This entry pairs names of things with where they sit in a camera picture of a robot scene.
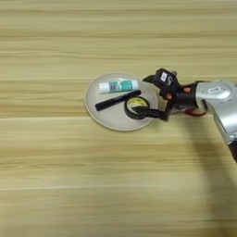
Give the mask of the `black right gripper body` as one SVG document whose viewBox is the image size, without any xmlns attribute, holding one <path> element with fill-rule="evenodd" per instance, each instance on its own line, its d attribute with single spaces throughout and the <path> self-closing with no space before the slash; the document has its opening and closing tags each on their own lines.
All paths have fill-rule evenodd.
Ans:
<svg viewBox="0 0 237 237">
<path fill-rule="evenodd" d="M 159 94 L 173 106 L 197 107 L 196 88 L 197 82 L 187 85 L 172 83 L 166 89 L 161 89 Z"/>
</svg>

